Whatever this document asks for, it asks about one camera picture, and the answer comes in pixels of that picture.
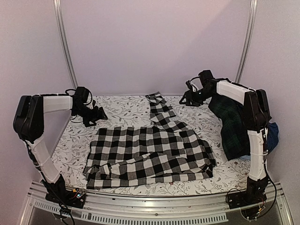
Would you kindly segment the black white checkered shirt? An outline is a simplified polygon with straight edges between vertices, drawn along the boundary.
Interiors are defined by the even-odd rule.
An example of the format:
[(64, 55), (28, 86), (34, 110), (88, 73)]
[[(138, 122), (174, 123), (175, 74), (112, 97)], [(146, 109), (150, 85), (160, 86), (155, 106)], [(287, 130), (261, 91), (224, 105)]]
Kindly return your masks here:
[(88, 189), (132, 187), (211, 178), (209, 144), (180, 121), (160, 93), (147, 97), (151, 125), (100, 128), (83, 174)]

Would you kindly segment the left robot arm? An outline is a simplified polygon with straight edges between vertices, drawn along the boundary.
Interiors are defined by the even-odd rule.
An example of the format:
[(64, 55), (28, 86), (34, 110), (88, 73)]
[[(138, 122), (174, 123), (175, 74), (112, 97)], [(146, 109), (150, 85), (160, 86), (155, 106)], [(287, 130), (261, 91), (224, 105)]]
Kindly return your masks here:
[(67, 89), (63, 94), (36, 94), (21, 96), (13, 121), (13, 129), (24, 142), (34, 166), (40, 171), (48, 193), (59, 203), (70, 199), (65, 181), (56, 169), (44, 141), (47, 113), (70, 111), (79, 116), (85, 127), (92, 127), (98, 120), (108, 117), (102, 107), (96, 106), (91, 91), (85, 87)]

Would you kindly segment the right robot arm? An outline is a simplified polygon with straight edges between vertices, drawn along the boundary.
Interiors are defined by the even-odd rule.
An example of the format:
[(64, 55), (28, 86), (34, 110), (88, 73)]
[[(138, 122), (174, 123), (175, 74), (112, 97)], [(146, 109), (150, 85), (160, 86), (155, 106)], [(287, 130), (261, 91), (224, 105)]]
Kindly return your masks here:
[(253, 204), (264, 195), (269, 176), (266, 171), (267, 134), (271, 119), (268, 100), (264, 90), (254, 90), (225, 78), (214, 78), (210, 70), (204, 70), (197, 77), (202, 89), (198, 89), (192, 80), (186, 81), (188, 90), (179, 101), (181, 105), (199, 107), (204, 101), (223, 96), (242, 105), (241, 122), (247, 130), (251, 166), (247, 178), (247, 189), (242, 192), (242, 200), (246, 204)]

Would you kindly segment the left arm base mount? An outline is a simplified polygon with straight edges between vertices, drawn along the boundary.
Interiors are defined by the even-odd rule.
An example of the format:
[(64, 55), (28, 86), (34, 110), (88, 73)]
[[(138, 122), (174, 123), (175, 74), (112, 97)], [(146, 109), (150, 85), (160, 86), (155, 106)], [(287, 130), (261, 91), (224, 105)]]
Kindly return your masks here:
[(59, 190), (50, 189), (47, 191), (46, 200), (60, 203), (66, 206), (82, 209), (86, 200), (86, 193), (82, 191), (70, 191), (70, 190)]

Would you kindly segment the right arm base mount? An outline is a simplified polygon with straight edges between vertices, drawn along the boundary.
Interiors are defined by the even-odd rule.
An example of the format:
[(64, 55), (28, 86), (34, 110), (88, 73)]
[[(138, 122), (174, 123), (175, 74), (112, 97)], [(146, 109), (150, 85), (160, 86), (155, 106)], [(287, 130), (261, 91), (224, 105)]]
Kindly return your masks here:
[(259, 193), (258, 195), (249, 195), (247, 191), (240, 191), (236, 188), (230, 189), (225, 196), (225, 202), (228, 204), (230, 209), (263, 203), (266, 200), (267, 196), (265, 193)]

